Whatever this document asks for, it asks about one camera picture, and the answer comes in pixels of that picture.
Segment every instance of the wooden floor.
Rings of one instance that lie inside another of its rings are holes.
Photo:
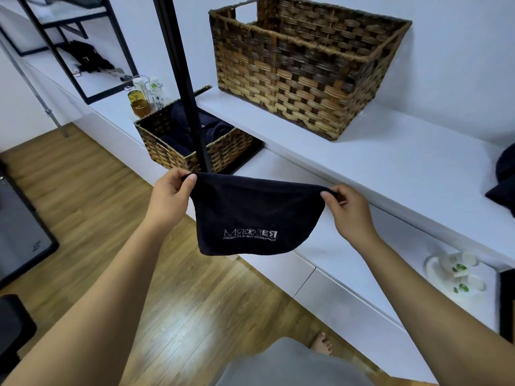
[[[0,155],[60,242],[59,250],[0,291],[16,293],[38,325],[24,355],[100,276],[142,220],[151,186],[83,134],[52,131]],[[318,331],[335,355],[377,385],[388,377],[246,262],[200,254],[185,217],[167,238],[123,385],[205,385],[224,363],[276,339],[309,344]]]

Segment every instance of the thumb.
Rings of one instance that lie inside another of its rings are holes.
[[[189,175],[181,185],[181,189],[177,192],[184,199],[188,199],[190,194],[192,193],[193,187],[195,187],[195,183],[197,182],[197,175]]]
[[[322,196],[323,201],[325,202],[327,207],[329,207],[334,216],[336,214],[341,213],[341,206],[331,193],[327,191],[322,191],[320,195]]]

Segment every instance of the black chair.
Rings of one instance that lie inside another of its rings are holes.
[[[0,383],[20,362],[18,350],[37,330],[35,322],[14,294],[0,297]]]

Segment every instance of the foot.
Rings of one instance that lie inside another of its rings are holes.
[[[322,355],[330,356],[333,354],[333,346],[331,342],[325,338],[324,332],[318,334],[313,344],[311,344],[310,349]]]

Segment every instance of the person's right hand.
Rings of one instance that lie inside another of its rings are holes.
[[[326,191],[321,195],[333,213],[338,233],[354,248],[379,239],[367,199],[346,184],[336,185],[331,189],[338,192],[338,198]]]

